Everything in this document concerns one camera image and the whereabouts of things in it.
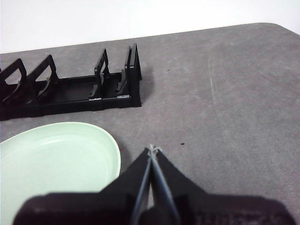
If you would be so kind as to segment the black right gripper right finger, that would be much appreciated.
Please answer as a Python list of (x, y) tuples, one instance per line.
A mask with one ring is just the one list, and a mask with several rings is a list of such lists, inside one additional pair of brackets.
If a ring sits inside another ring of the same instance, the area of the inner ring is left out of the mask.
[(181, 173), (162, 153), (152, 149), (154, 165), (183, 225), (294, 225), (295, 219), (279, 201), (251, 195), (208, 193)]

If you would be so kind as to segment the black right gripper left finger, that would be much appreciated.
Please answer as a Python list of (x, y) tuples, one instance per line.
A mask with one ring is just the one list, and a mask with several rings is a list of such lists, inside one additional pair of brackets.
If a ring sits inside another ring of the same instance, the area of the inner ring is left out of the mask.
[(150, 150), (145, 148), (117, 179), (99, 192), (49, 193), (24, 202), (15, 225), (130, 224), (147, 208)]

